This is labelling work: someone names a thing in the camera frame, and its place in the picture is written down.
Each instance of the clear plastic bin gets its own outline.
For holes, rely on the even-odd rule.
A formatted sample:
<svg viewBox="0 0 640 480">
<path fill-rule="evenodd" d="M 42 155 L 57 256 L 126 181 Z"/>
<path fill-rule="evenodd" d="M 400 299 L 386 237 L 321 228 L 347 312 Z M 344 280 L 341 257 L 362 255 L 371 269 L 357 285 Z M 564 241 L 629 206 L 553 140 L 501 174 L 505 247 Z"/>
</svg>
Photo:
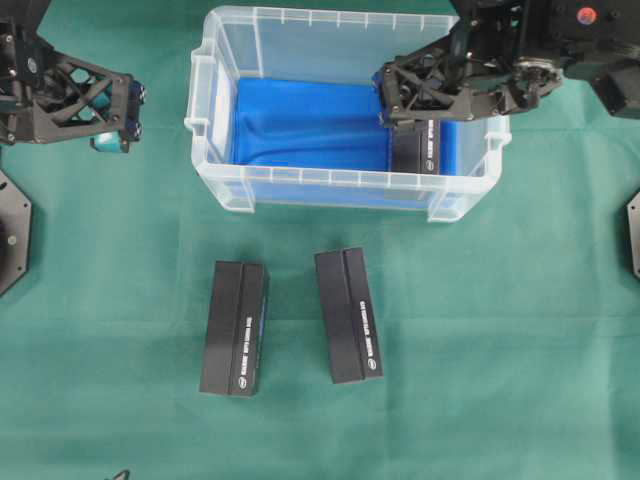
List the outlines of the clear plastic bin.
<svg viewBox="0 0 640 480">
<path fill-rule="evenodd" d="M 230 164 L 241 77 L 370 85 L 396 55 L 447 34 L 456 18 L 261 7 L 209 13 L 191 55 L 185 125 L 195 169 L 227 210 L 256 203 L 425 210 L 431 222 L 462 218 L 498 182 L 509 119 L 461 124 L 458 176 Z"/>
</svg>

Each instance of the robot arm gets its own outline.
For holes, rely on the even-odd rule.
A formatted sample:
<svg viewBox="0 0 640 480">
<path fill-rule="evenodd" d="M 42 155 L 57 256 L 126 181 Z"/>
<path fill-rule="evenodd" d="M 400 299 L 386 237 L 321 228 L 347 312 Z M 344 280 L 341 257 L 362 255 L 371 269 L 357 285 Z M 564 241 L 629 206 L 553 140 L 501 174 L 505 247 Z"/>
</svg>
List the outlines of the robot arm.
<svg viewBox="0 0 640 480">
<path fill-rule="evenodd" d="M 460 20 L 447 37 L 374 77 L 387 126 L 527 112 L 563 74 L 590 82 L 612 115 L 640 119 L 640 3 L 452 1 Z"/>
<path fill-rule="evenodd" d="M 0 6 L 0 143 L 91 137 L 99 151 L 128 152 L 140 140 L 144 87 L 57 52 L 36 34 L 51 0 Z"/>
</svg>

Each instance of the small black box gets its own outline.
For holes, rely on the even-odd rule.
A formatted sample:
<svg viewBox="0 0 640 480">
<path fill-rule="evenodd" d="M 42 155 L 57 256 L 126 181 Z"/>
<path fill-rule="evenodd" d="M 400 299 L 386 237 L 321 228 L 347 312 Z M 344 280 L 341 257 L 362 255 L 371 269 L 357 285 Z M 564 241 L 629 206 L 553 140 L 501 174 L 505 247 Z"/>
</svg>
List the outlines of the small black box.
<svg viewBox="0 0 640 480">
<path fill-rule="evenodd" d="M 423 130 L 394 131 L 392 135 L 391 171 L 440 175 L 440 120 L 429 120 Z"/>
<path fill-rule="evenodd" d="M 382 359 L 361 248 L 316 255 L 333 383 L 382 377 Z"/>
<path fill-rule="evenodd" d="M 216 262 L 201 392 L 254 394 L 267 284 L 267 272 L 262 265 Z"/>
</svg>

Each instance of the screw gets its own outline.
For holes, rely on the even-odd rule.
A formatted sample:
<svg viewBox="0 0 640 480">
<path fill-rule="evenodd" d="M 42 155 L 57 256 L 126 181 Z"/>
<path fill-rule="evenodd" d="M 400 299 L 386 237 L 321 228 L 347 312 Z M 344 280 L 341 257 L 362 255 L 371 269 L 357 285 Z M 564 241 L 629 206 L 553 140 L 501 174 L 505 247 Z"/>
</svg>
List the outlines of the screw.
<svg viewBox="0 0 640 480">
<path fill-rule="evenodd" d="M 27 68 L 29 69 L 29 71 L 31 73 L 38 73 L 38 64 L 36 63 L 36 61 L 29 57 L 29 59 L 27 60 Z"/>
</svg>

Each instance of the black metal bracket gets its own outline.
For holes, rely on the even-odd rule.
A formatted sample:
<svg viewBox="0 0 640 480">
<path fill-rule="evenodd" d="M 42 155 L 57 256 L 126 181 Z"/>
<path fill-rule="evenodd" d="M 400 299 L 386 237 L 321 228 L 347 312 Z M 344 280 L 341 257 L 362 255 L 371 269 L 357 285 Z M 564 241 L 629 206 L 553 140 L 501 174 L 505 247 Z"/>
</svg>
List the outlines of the black metal bracket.
<svg viewBox="0 0 640 480">
<path fill-rule="evenodd" d="M 0 296 L 27 272 L 31 201 L 0 171 Z"/>
</svg>

